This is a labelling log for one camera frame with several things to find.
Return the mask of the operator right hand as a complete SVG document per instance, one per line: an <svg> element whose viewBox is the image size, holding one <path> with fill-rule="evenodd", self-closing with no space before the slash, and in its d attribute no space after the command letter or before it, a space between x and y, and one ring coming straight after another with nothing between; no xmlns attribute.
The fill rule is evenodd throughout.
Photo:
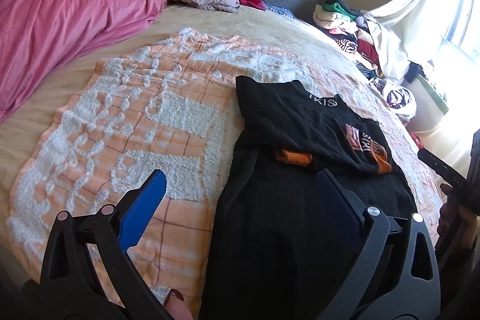
<svg viewBox="0 0 480 320"><path fill-rule="evenodd" d="M439 241L435 246L439 269L463 265L475 252L479 230L479 191L468 181L442 184L447 196L440 209Z"/></svg>

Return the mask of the operator left hand thumb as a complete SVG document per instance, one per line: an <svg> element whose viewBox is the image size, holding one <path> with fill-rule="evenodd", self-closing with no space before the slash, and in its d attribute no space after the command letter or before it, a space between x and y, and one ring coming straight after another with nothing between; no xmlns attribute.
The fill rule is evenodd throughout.
<svg viewBox="0 0 480 320"><path fill-rule="evenodd" d="M165 297L163 307L175 320L193 320L193 315L184 301L184 296L176 289L171 289Z"/></svg>

